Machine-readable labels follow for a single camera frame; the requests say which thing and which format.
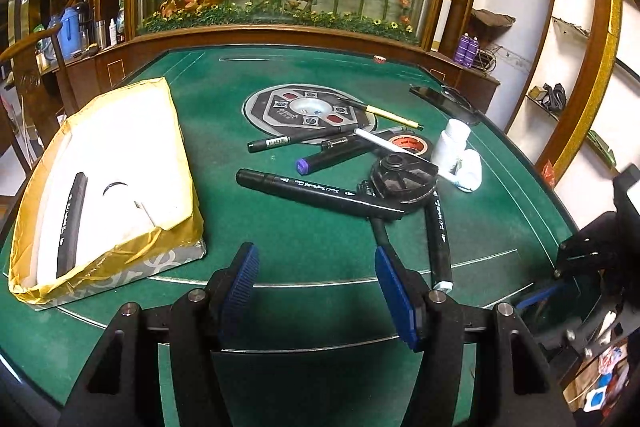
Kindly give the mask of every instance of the yellow plastic wrapping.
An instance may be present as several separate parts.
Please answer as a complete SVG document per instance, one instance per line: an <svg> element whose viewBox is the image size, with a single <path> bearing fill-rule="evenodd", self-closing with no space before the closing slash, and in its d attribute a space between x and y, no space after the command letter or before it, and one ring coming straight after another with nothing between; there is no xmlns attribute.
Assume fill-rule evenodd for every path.
<svg viewBox="0 0 640 427"><path fill-rule="evenodd" d="M32 272L36 264L32 249L40 198L65 135L70 133L74 127L82 125L83 122L90 119L96 111L105 105L129 96L132 92L139 93L141 90L149 89L162 90L162 99L173 115L174 133L172 137L166 137L166 139L176 140L175 148L179 151L176 161L180 177L179 180L176 180L176 183L180 183L185 187L183 194L188 200L181 203L184 208L190 208L191 212L188 215L185 212L184 219L166 230L161 227L155 227L150 233L145 233L126 243L116 245L116 247L103 253L93 262L75 267L63 277L56 279L54 283L33 285L32 287L25 286L25 280L30 276L33 279ZM9 290L14 294L15 298L22 302L33 305L46 304L52 299L74 292L84 284L108 279L123 271L131 263L144 261L172 248L194 245L202 237L203 227L204 224L198 209L193 180L184 152L182 135L178 126L177 114L166 80L164 78L156 78L121 87L96 97L78 113L63 121L60 130L56 133L34 169L15 222L9 264Z"/></svg>

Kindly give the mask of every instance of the yellow pen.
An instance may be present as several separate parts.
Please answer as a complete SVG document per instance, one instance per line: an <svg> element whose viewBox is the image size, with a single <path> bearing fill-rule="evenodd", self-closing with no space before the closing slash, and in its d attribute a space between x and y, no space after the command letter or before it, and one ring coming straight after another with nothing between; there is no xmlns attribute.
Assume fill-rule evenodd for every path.
<svg viewBox="0 0 640 427"><path fill-rule="evenodd" d="M340 98L340 100L342 100L344 103L351 105L351 107L357 107L358 109L361 109L363 111L370 112L371 114L375 114L377 116L382 116L387 120L392 120L394 122L401 123L402 125L411 127L413 129L417 129L419 131L423 130L423 127L419 123L413 120L407 120L406 118L402 118L402 116L398 116L396 114L393 114L392 112L385 111L384 109L373 107L372 105L367 105L365 103L356 102L355 100L350 100L348 98L342 98L342 97L337 97L337 98Z"/></svg>

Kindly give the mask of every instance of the green table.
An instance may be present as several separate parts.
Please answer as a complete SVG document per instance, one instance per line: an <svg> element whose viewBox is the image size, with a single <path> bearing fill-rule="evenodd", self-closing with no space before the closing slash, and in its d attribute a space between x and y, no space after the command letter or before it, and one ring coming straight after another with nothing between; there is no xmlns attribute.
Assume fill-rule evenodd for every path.
<svg viewBox="0 0 640 427"><path fill-rule="evenodd" d="M317 152L300 144L250 155L264 137L244 119L242 102L277 84L344 90L424 125L435 142L447 117L409 93L438 88L410 65L371 57L282 46L216 46L167 52L128 80L164 76L172 97L200 209L208 253L157 277L63 307L34 312L0 291L0 347L55 400L64 403L86 357L120 305L173 302L226 266L242 241L260 250L260 273L241 335L215 355L223 394L236 426L399 425L420 355L396 337L373 267L374 240L364 219L343 216L239 187L239 168L299 177L295 160ZM378 128L395 126L379 120ZM482 157L482 185L471 194L438 182L460 302L490 307L517 299L548 277L558 243L574 226L521 154L488 123L468 143ZM360 156L309 179L355 188L374 156ZM407 268L430 282L424 218L388 226ZM0 265L10 251L2 245ZM168 348L160 346L168 426L177 425ZM465 351L458 417L468 413L474 350Z"/></svg>

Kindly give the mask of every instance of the purple bottle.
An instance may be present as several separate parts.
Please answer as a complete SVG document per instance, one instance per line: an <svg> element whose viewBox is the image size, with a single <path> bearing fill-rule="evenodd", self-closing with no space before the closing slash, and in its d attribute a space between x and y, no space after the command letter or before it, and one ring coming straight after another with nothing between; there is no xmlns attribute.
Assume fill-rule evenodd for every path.
<svg viewBox="0 0 640 427"><path fill-rule="evenodd" d="M479 49L480 44L478 44L478 37L474 37L473 40L469 39L469 47L466 49L465 60L462 63L465 68L470 68L474 63L474 58L476 58Z"/></svg>
<svg viewBox="0 0 640 427"><path fill-rule="evenodd" d="M471 43L471 38L466 33L460 37L460 42L458 42L458 48L456 49L456 54L453 55L453 60L459 64L462 64L465 61L466 50Z"/></svg>

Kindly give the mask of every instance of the white plastic bottle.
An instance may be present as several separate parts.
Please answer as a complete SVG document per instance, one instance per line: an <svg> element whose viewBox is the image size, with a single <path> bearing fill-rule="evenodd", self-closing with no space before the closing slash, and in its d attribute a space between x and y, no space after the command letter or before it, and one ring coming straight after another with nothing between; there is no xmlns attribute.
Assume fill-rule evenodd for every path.
<svg viewBox="0 0 640 427"><path fill-rule="evenodd" d="M116 33L116 21L111 19L111 24L109 24L109 40L111 41L111 45L114 46L118 41L118 35Z"/></svg>
<svg viewBox="0 0 640 427"><path fill-rule="evenodd" d="M466 139L471 130L460 120L453 118L447 122L447 127L440 133L440 138L431 155L431 163L436 164L441 171L451 172L466 149Z"/></svg>

